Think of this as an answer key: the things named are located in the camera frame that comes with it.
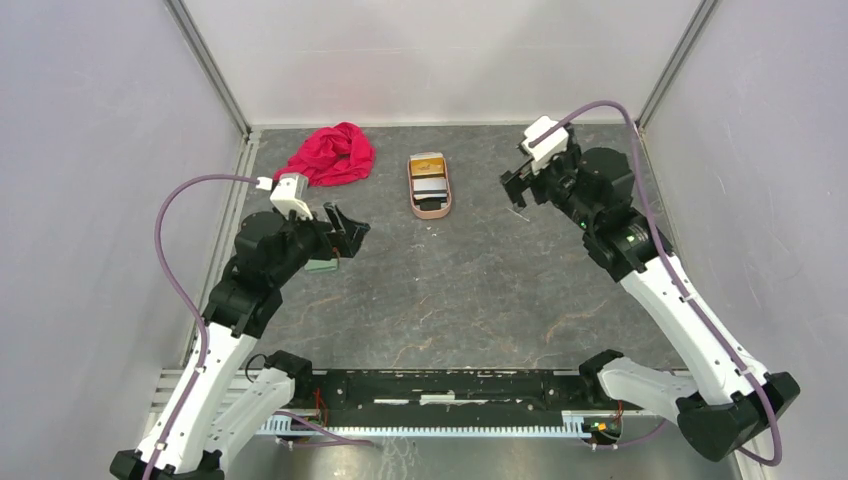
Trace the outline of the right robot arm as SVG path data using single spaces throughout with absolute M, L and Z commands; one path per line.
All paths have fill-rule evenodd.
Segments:
M 637 178 L 625 154 L 571 147 L 535 169 L 501 175 L 516 209 L 525 195 L 551 204 L 582 232 L 589 257 L 659 326 L 688 369 L 678 377 L 606 350 L 580 365 L 577 392 L 591 408 L 622 401 L 675 424 L 702 457 L 719 461 L 770 429 L 799 396 L 787 372 L 771 373 L 700 304 L 666 237 L 633 204 Z

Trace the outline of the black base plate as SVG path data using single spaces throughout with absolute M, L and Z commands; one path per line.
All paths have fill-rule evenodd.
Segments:
M 330 427 L 541 427 L 564 412 L 637 411 L 593 391 L 569 370 L 315 371 L 296 380 L 291 410 L 326 414 Z

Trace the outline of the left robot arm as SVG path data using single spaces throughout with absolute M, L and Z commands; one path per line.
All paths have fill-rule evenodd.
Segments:
M 156 425 L 132 450 L 116 453 L 117 479 L 222 479 L 277 410 L 302 407 L 314 394 L 309 360 L 277 351 L 258 378 L 223 407 L 234 377 L 283 304 L 282 287 L 309 261 L 352 258 L 370 230 L 333 203 L 326 220 L 252 214 L 209 295 L 199 340 Z

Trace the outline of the silver card in tray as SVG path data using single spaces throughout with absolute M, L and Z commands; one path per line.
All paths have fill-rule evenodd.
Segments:
M 413 178 L 412 195 L 415 200 L 448 196 L 446 177 Z

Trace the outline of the gold card in tray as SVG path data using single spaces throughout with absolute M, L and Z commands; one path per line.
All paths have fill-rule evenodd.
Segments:
M 417 158 L 409 162 L 412 178 L 444 177 L 446 163 L 442 157 Z

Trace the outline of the green card holder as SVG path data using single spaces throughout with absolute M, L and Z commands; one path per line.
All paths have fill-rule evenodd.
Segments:
M 339 260 L 336 258 L 329 260 L 310 259 L 304 266 L 305 271 L 312 273 L 330 272 L 338 268 Z

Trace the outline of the pink oval tray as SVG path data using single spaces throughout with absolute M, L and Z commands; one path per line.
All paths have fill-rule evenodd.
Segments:
M 448 165 L 440 152 L 413 154 L 407 162 L 409 200 L 413 214 L 422 220 L 447 216 L 453 195 Z

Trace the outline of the red crumpled cloth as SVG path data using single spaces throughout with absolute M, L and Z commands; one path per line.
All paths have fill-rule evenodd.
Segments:
M 350 122 L 316 130 L 289 159 L 282 173 L 304 175 L 312 187 L 335 187 L 367 178 L 376 149 Z

